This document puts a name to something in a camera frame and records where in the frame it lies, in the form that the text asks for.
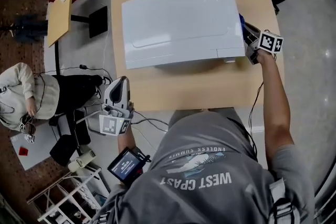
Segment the gray t-shirt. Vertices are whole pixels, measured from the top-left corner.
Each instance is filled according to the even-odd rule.
[[[314,194],[294,145],[280,147],[272,173],[232,121],[201,112],[175,123],[148,170],[126,189],[113,188],[93,218],[107,223],[267,223],[273,206],[269,185],[283,178],[301,221],[312,223]]]

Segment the person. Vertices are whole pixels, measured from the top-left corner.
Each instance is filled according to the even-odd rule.
[[[82,107],[93,95],[101,97],[98,89],[111,80],[99,75],[50,76],[34,78],[31,68],[18,63],[0,74],[0,122],[20,131],[25,115],[48,120],[54,115]]]
[[[263,50],[257,59],[268,170],[258,164],[233,108],[177,111],[149,170],[130,188],[114,186],[91,223],[267,223],[274,206],[270,185],[281,178],[299,220],[312,223],[313,186],[289,131],[276,62]],[[118,136],[118,146],[119,152],[135,147],[131,128]]]

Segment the wooden board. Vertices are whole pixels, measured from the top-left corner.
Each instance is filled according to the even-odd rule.
[[[205,109],[228,106],[251,106],[262,82],[261,66],[252,66],[246,57],[236,63],[212,60],[180,69],[149,67],[127,70],[125,67],[121,4],[111,0],[112,37],[117,76],[130,79],[131,100],[140,111]],[[259,29],[279,34],[271,0],[236,0],[245,20]],[[282,55],[278,56],[281,77]],[[263,102],[260,93],[258,103]]]
[[[70,31],[72,0],[55,0],[50,3],[48,17],[48,46],[52,46],[58,39]]]

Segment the brown carpet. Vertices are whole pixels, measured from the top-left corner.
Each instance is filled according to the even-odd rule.
[[[0,26],[11,25],[17,15],[37,14],[45,19],[48,0],[0,0]],[[18,62],[28,64],[34,73],[44,71],[43,42],[20,44],[10,34],[0,37],[0,73]],[[27,205],[28,196],[38,193],[68,170],[51,158],[24,171],[13,149],[13,131],[0,126],[0,192],[27,223],[38,223],[34,206]]]

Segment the black and white marker cube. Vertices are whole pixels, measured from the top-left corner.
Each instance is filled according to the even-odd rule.
[[[257,49],[262,49],[271,54],[278,54],[281,52],[284,38],[268,31],[262,31],[259,36],[259,43]]]

